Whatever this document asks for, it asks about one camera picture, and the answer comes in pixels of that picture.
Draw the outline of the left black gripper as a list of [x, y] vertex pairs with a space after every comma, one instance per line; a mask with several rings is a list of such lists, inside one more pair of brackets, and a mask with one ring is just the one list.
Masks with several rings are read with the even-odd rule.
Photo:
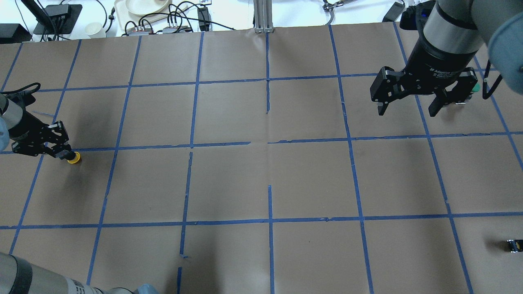
[[27, 156], [47, 154], [60, 160], [73, 160], [71, 145], [46, 146], [47, 143], [68, 143], [69, 136], [62, 121], [52, 125], [42, 122], [26, 110], [8, 110], [8, 133], [14, 141], [12, 151]]

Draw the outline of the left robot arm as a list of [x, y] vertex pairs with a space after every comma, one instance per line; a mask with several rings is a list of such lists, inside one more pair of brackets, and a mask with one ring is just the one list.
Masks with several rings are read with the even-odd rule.
[[81, 159], [69, 145], [69, 136], [62, 121], [49, 125], [26, 110], [35, 102], [29, 91], [1, 94], [1, 118], [12, 140], [14, 153], [24, 156], [47, 154], [53, 158], [75, 164]]

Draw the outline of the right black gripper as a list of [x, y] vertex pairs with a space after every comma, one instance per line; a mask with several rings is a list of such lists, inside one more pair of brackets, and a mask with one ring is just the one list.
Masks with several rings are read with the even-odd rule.
[[[377, 103], [378, 115], [383, 116], [389, 104], [398, 99], [435, 92], [428, 108], [430, 117], [435, 117], [445, 106], [465, 99], [478, 82], [475, 70], [465, 69], [469, 61], [469, 53], [449, 53], [419, 37], [403, 72], [382, 67], [372, 82], [370, 95]], [[444, 89], [455, 81], [450, 91]]]

